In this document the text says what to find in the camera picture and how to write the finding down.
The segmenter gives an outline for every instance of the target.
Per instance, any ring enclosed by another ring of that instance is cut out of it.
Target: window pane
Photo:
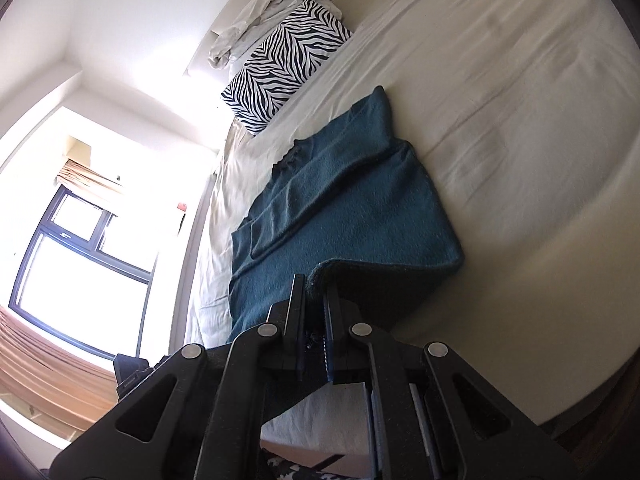
[[[114,216],[105,229],[100,250],[151,272],[158,254],[158,236],[148,222]]]
[[[19,306],[111,354],[135,355],[146,285],[40,237]]]
[[[85,240],[90,240],[101,214],[102,209],[99,207],[66,195],[53,215],[53,221],[63,229]]]

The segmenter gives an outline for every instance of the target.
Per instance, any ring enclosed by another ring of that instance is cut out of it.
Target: bed sheet
[[[640,345],[637,45],[610,0],[334,2],[353,37],[263,133],[230,131],[187,339],[228,334],[230,234],[272,165],[380,84],[466,254],[394,334],[447,342],[548,420]],[[325,386],[263,437],[365,454],[362,391]]]

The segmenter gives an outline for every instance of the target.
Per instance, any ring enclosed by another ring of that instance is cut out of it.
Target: black plastic mount
[[[567,453],[451,348],[397,342],[335,286],[319,336],[305,324],[304,285],[297,274],[289,300],[232,344],[190,344],[153,370],[127,364],[128,393],[58,455],[50,478],[273,480],[261,426],[328,378],[363,384],[372,478],[577,478]]]

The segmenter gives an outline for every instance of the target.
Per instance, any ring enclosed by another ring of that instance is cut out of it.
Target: black and white patterned fabric
[[[267,465],[276,480],[353,480],[349,476],[316,471],[310,467],[290,462],[269,451],[262,451],[266,456]]]
[[[222,99],[249,132],[259,134],[350,37],[350,31],[322,5],[305,0],[254,50]]]

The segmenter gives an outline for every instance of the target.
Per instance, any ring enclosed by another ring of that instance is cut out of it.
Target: triangular cutout
[[[487,440],[511,427],[511,422],[498,408],[462,375],[452,378],[466,416],[479,440]]]
[[[177,379],[174,375],[162,378],[116,421],[116,429],[142,442],[150,442],[158,428],[175,383]]]

